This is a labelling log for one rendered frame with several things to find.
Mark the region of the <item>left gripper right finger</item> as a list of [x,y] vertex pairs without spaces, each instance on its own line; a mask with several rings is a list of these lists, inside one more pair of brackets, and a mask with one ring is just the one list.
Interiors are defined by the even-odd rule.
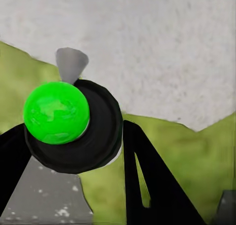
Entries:
[[[127,225],[206,225],[142,128],[123,120],[122,134]],[[143,206],[135,153],[154,208]]]

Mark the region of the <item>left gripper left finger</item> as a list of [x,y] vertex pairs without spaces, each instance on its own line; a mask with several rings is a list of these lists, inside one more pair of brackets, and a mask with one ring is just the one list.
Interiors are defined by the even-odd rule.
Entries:
[[31,156],[24,123],[0,135],[0,217]]

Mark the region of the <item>insectifuge atomizer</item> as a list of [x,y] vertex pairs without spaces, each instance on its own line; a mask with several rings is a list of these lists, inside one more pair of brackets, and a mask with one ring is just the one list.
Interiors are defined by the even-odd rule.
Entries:
[[120,155],[123,118],[110,91],[79,76],[89,57],[56,51],[61,81],[37,87],[24,104],[25,141],[46,168],[79,174],[105,167]]

